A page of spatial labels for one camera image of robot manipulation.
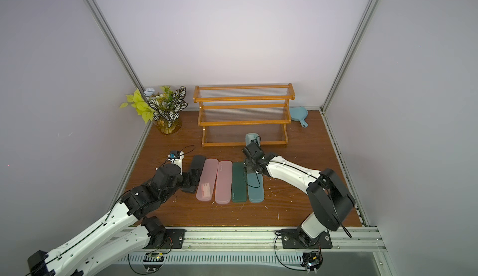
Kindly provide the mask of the teal pencil case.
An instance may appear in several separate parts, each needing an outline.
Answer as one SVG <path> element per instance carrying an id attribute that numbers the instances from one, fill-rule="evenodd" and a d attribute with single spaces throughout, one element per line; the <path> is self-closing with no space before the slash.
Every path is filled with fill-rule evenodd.
<path id="1" fill-rule="evenodd" d="M 260 146 L 261 136 L 259 136 L 259 134 L 257 134 L 257 133 L 246 134 L 245 145 L 250 145 L 251 143 L 254 143 L 254 144 Z"/>
<path id="2" fill-rule="evenodd" d="M 248 199 L 252 203 L 261 203 L 265 199 L 263 176 L 260 174 L 247 173 Z"/>

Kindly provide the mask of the pink pencil case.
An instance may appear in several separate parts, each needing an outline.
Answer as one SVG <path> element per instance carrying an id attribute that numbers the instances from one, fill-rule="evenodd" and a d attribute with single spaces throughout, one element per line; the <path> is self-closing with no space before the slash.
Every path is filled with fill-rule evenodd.
<path id="1" fill-rule="evenodd" d="M 212 199 L 218 166 L 219 161 L 217 159 L 209 158 L 205 160 L 196 193 L 196 198 L 199 201 L 210 201 Z"/>
<path id="2" fill-rule="evenodd" d="M 231 161 L 219 163 L 215 184 L 215 202 L 219 205 L 226 205 L 231 201 L 232 168 Z"/>

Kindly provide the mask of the dark green pencil case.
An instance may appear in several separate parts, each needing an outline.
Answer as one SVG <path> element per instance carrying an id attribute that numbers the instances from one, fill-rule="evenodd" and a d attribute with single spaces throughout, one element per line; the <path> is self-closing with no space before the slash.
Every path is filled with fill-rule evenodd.
<path id="1" fill-rule="evenodd" d="M 244 162 L 236 162 L 232 165 L 232 201 L 244 203 L 247 200 L 247 184 Z"/>

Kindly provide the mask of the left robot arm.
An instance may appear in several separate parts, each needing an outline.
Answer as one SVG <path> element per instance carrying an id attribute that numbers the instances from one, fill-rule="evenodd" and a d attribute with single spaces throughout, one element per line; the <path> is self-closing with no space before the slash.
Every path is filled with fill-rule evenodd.
<path id="1" fill-rule="evenodd" d="M 148 214 L 178 190 L 193 193 L 204 169 L 198 156 L 184 172 L 179 162 L 160 166 L 156 174 L 122 195 L 103 217 L 51 251 L 37 251 L 28 260 L 32 276 L 94 276 L 114 261 L 145 247 L 162 248 L 170 241 L 160 220 Z"/>

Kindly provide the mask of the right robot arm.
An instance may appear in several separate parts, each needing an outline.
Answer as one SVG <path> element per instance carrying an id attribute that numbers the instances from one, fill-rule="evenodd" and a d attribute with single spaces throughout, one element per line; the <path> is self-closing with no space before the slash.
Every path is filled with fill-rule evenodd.
<path id="1" fill-rule="evenodd" d="M 312 214 L 298 227 L 298 237 L 305 244 L 327 231 L 337 231 L 356 207 L 354 197 L 334 170 L 311 170 L 275 153 L 265 154 L 256 142 L 249 143 L 243 153 L 246 166 L 254 172 L 284 181 L 307 195 Z"/>

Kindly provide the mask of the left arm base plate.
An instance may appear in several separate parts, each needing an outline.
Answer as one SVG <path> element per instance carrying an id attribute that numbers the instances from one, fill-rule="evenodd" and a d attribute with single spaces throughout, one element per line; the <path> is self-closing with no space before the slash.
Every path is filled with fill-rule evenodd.
<path id="1" fill-rule="evenodd" d="M 185 240 L 185 229 L 166 229 L 157 239 L 150 241 L 145 249 L 181 249 Z"/>

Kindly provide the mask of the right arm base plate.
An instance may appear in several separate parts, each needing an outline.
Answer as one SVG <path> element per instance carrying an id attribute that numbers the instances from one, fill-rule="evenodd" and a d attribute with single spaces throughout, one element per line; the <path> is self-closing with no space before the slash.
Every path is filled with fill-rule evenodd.
<path id="1" fill-rule="evenodd" d="M 316 237 L 309 237 L 300 227 L 276 231 L 284 249 L 332 249 L 332 240 L 328 231 L 322 231 Z"/>

